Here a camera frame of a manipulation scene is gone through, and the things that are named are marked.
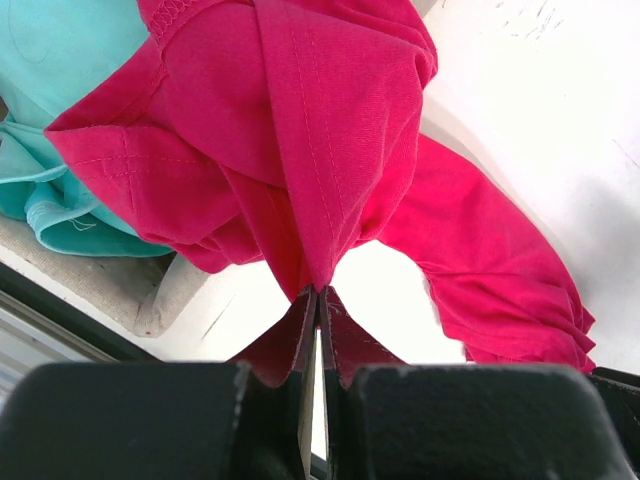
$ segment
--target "shirt sleeve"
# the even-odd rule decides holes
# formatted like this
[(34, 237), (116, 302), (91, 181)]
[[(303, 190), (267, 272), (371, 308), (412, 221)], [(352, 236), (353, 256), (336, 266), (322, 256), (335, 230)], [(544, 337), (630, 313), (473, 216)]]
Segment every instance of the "shirt sleeve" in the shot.
[(420, 136), (415, 178), (382, 231), (426, 275), (444, 333), (478, 363), (594, 368), (593, 318), (538, 229), (473, 164)]

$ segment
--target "teal fabric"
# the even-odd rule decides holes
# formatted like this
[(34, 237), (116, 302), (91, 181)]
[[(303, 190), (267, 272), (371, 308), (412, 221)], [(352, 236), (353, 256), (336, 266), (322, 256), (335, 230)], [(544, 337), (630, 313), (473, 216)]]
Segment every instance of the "teal fabric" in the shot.
[(100, 203), (43, 135), (147, 39), (136, 0), (0, 0), (0, 214), (50, 250), (150, 257), (152, 245)]

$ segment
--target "pink shirt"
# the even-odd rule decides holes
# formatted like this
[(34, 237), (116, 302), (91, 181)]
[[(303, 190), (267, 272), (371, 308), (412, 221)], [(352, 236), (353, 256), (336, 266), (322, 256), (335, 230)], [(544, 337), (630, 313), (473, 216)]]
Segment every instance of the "pink shirt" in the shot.
[(150, 39), (47, 136), (141, 238), (209, 272), (264, 258), (289, 298), (379, 238), (420, 265), (471, 358), (593, 367), (548, 243), (419, 136), (437, 60), (409, 1), (138, 3)]

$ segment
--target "white surface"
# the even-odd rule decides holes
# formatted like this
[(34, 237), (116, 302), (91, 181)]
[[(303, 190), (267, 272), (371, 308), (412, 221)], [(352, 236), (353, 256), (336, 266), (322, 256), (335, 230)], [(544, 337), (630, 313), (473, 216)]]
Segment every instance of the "white surface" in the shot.
[[(470, 152), (566, 261), (597, 319), (594, 360), (636, 374), (639, 19), (635, 0), (439, 0), (426, 24), (439, 48), (440, 73), (427, 88), (424, 110), (424, 131)], [(383, 267), (373, 269), (372, 259)], [(11, 261), (38, 277), (28, 264)], [(171, 360), (228, 358), (287, 308), (266, 265), (231, 268), (211, 280), (164, 336), (137, 339), (47, 282), (39, 279)], [(401, 358), (462, 361), (460, 345), (437, 325), (421, 275), (401, 254), (375, 243), (352, 251), (334, 285), (353, 317)], [(322, 453), (322, 410), (316, 412), (313, 449)]]

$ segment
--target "clothing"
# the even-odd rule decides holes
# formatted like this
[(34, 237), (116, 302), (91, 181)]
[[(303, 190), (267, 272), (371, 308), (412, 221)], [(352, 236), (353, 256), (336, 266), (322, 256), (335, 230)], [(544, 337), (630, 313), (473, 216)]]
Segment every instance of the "clothing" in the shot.
[(209, 272), (264, 258), (293, 299), (380, 237), (474, 360), (593, 367), (592, 318), (549, 244), (419, 137), (437, 59), (409, 1), (139, 6), (151, 38), (47, 135), (142, 238)]
[(68, 170), (42, 129), (147, 39), (135, 0), (0, 0), (0, 214), (51, 250), (156, 256)]

